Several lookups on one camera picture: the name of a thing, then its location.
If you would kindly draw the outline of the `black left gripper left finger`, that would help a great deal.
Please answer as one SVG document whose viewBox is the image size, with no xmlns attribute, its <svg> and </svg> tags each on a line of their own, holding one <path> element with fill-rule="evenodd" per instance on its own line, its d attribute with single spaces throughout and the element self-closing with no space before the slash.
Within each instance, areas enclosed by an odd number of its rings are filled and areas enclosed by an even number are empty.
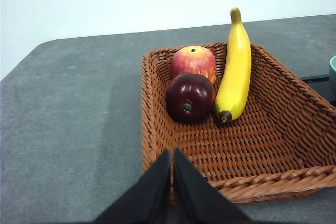
<svg viewBox="0 0 336 224">
<path fill-rule="evenodd" d="M 139 180 L 94 223 L 166 223 L 170 175 L 170 152 L 164 150 Z"/>
</svg>

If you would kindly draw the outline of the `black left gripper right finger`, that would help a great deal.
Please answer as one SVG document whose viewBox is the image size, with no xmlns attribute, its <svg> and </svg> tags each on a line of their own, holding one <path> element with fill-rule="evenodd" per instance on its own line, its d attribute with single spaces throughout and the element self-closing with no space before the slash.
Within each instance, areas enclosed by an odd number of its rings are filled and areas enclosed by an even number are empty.
<svg viewBox="0 0 336 224">
<path fill-rule="evenodd" d="M 252 223 L 211 186 L 179 148 L 174 150 L 174 193 L 179 223 Z"/>
</svg>

